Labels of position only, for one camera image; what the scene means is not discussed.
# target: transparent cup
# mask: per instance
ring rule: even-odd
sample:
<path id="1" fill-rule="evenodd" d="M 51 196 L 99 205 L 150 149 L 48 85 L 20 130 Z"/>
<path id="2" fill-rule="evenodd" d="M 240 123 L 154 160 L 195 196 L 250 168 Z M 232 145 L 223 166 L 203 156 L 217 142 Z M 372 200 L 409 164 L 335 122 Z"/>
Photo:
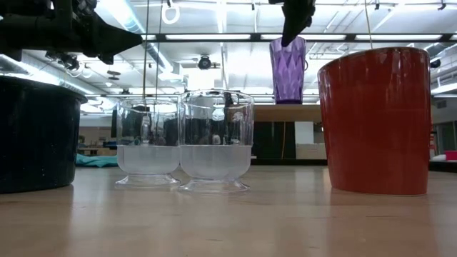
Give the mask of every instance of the transparent cup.
<path id="1" fill-rule="evenodd" d="M 127 99 L 118 104 L 117 155 L 127 177 L 117 187 L 179 185 L 171 172 L 179 165 L 177 106 L 153 99 Z"/>
<path id="2" fill-rule="evenodd" d="M 191 180 L 180 191 L 236 193 L 251 165 L 254 99 L 235 91 L 179 96 L 181 167 Z"/>

